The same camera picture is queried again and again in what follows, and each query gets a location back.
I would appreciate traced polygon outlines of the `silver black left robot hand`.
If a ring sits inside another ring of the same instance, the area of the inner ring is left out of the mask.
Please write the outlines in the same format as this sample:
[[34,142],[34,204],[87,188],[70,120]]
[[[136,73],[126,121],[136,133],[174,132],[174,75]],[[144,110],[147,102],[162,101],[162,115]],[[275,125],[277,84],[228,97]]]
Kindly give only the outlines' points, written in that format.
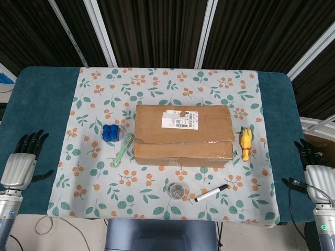
[[20,138],[7,160],[1,177],[1,185],[6,190],[23,191],[32,182],[47,179],[54,173],[53,170],[49,170],[42,175],[34,174],[38,157],[48,136],[48,133],[39,130]]

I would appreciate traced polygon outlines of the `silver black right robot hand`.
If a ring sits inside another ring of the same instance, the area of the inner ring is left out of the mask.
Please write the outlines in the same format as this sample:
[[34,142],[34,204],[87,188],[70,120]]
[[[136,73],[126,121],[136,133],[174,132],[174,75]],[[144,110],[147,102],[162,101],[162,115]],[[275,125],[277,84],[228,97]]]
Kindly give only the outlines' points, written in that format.
[[304,139],[294,142],[299,152],[305,180],[282,179],[287,188],[304,193],[315,204],[334,205],[334,168]]

